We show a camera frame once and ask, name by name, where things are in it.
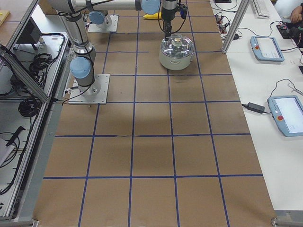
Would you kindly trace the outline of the person hand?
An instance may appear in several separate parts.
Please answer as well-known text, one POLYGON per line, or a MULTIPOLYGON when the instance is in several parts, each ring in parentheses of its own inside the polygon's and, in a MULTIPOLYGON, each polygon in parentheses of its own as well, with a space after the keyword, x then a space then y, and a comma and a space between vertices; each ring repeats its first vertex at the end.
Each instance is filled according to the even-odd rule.
POLYGON ((295 9, 293 9, 293 11, 291 12, 290 15, 290 20, 293 24, 301 22, 303 20, 303 7, 302 6, 298 6, 295 9))

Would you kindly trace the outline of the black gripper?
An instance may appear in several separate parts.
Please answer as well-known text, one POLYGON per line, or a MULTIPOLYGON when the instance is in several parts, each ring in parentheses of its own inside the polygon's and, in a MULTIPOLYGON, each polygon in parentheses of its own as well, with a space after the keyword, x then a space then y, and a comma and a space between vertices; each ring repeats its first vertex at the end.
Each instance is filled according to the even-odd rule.
POLYGON ((171 21, 175 18, 177 6, 177 0, 163 0, 161 3, 161 17, 163 21, 165 41, 167 41, 168 38, 171 36, 171 21))

